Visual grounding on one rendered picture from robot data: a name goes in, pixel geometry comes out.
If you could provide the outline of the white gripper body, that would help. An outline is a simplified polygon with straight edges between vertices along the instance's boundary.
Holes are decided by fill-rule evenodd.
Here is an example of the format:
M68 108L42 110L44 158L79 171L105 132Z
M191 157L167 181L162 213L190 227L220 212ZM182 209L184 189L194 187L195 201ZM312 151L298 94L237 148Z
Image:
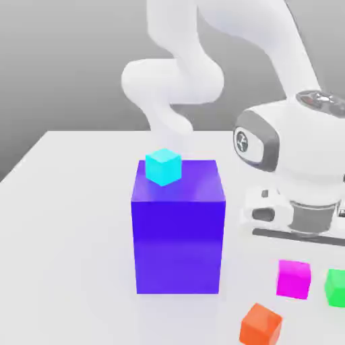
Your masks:
M296 233L254 228L251 248L275 257L302 260L345 260L345 239L302 237Z

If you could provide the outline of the small magenta cube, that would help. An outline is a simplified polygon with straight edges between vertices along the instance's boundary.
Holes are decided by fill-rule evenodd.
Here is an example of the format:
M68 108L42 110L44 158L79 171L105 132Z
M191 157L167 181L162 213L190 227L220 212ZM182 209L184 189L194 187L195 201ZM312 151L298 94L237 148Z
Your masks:
M276 294L294 299L307 300L311 284L309 263L281 259L278 262Z

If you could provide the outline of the small green cube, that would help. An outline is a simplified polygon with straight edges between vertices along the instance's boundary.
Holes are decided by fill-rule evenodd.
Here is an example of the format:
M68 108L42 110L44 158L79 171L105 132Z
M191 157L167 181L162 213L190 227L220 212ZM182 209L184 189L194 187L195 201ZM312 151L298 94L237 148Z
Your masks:
M345 270L328 270L325 295L329 306L345 308Z

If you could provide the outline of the small orange cube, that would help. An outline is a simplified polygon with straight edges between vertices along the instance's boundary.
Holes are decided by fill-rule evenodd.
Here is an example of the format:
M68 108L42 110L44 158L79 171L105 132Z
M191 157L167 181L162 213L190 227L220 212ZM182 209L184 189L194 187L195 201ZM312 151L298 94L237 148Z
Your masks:
M239 341L244 345L276 345L283 318L255 303L241 322Z

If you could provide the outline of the small cyan cube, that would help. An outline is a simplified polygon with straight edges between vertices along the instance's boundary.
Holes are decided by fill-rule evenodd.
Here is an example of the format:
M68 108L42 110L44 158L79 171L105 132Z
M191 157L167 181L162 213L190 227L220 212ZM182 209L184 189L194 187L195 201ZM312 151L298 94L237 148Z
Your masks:
M181 155L166 148L146 154L146 178L163 187L181 179Z

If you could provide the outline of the large blue box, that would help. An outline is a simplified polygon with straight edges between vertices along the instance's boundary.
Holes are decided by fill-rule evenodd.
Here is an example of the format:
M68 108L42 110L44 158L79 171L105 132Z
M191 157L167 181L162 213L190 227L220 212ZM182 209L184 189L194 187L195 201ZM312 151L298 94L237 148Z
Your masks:
M137 167L131 198L139 294L217 294L226 198L216 161L185 160L161 187Z

